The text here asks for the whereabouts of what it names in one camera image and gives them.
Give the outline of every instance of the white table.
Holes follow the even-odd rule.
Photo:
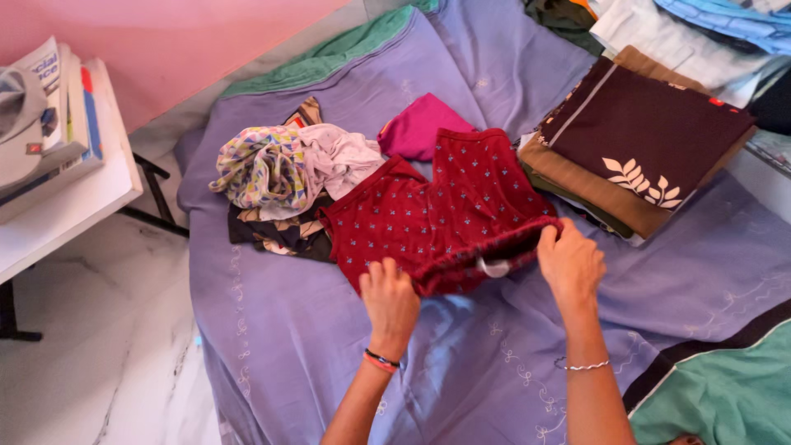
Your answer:
[[[104,165],[0,225],[0,283],[11,292],[10,302],[0,302],[0,338],[40,340],[40,334],[16,331],[11,278],[143,193],[104,63],[91,60],[86,66],[93,78]]]

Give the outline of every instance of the person's left hand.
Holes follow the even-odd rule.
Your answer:
[[[398,270],[396,260],[373,261],[368,271],[360,275],[360,293],[373,327],[368,350],[397,362],[407,350],[418,320],[420,298],[409,275]]]

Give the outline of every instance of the stack of books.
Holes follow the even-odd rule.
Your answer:
[[[55,42],[54,37],[13,67],[38,75],[47,94],[47,110],[42,117],[45,122],[42,156],[62,161],[55,165],[49,162],[51,167],[37,172],[24,184],[0,190],[0,224],[52,197],[104,163],[93,83],[105,79],[93,79],[97,74],[83,66],[69,45]]]

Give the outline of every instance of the black bracelet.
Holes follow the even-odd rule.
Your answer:
[[[373,352],[369,351],[368,348],[365,348],[365,353],[368,354],[370,357],[373,357],[376,361],[380,363],[384,363],[386,365],[390,365],[392,367],[401,367],[401,363],[398,362],[391,362],[388,359],[385,359],[383,356],[378,356]]]

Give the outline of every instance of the maroon cloth with leaf print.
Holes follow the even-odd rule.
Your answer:
[[[544,120],[541,142],[675,210],[754,121],[744,110],[602,57]]]
[[[433,182],[399,155],[320,213],[332,237],[331,259],[359,293],[371,261],[392,257],[419,295],[470,291],[486,277],[476,268],[536,257],[541,230],[562,224],[522,172],[503,130],[441,129]]]

